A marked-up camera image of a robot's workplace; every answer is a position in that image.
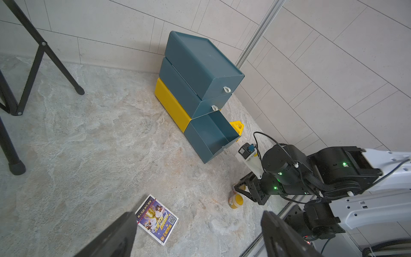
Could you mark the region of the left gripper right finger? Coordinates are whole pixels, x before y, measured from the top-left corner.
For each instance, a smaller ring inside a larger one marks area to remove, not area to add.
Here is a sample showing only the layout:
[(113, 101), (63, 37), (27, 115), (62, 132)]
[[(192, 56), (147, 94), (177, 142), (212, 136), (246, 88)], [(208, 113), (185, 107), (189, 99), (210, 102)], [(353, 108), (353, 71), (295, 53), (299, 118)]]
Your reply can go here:
[(263, 212), (261, 227), (264, 245), (269, 257), (322, 256), (273, 212)]

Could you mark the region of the teal three-drawer cabinet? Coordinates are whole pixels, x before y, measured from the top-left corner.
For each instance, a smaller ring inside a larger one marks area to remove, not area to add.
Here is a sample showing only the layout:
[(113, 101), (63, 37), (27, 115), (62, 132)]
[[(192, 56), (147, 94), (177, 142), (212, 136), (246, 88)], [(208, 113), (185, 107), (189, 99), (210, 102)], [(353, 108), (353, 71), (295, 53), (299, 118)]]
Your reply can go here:
[(221, 109), (244, 77), (209, 39), (170, 32), (155, 95), (203, 163), (240, 137)]

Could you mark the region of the orange paint can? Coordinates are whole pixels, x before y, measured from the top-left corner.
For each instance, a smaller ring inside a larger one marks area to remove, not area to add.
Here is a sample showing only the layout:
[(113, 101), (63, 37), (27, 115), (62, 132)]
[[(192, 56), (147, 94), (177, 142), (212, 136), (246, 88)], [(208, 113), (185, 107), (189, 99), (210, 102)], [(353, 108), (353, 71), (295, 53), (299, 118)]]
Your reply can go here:
[(234, 194), (228, 199), (228, 204), (232, 209), (238, 209), (243, 206), (244, 200), (241, 194)]
[(237, 186), (237, 185), (232, 185), (232, 192), (234, 193), (234, 194), (238, 194), (238, 193), (241, 193), (242, 191), (246, 191), (247, 190), (247, 186), (246, 185), (239, 185), (239, 186)]

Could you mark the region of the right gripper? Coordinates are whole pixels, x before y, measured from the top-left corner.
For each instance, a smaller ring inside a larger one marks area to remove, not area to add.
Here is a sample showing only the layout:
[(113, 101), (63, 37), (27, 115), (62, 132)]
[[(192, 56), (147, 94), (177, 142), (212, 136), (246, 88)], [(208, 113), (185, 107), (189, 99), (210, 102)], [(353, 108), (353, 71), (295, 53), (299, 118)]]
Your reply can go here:
[(235, 185), (246, 185), (247, 187), (233, 188), (234, 194), (239, 194), (258, 205), (265, 205), (273, 191), (273, 175), (264, 173), (261, 179), (250, 172), (248, 176), (241, 178)]

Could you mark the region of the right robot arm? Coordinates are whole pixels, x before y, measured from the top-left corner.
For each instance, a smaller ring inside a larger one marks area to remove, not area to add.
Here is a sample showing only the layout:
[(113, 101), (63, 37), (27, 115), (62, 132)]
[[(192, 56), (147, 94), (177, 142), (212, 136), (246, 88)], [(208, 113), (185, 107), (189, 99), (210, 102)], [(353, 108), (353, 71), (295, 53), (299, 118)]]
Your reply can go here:
[(305, 155), (279, 144), (259, 155), (244, 144), (238, 159), (250, 173), (234, 191), (264, 205), (270, 196), (312, 196), (285, 222), (308, 241), (333, 238), (357, 227), (411, 218), (411, 155), (355, 146)]

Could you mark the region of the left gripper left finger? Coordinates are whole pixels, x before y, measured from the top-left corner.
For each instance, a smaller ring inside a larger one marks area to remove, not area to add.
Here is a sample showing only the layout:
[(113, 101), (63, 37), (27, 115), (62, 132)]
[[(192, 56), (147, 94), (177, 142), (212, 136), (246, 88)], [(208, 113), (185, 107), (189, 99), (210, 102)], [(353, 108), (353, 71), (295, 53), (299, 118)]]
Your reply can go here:
[(137, 227), (135, 213), (125, 212), (75, 257), (130, 257)]

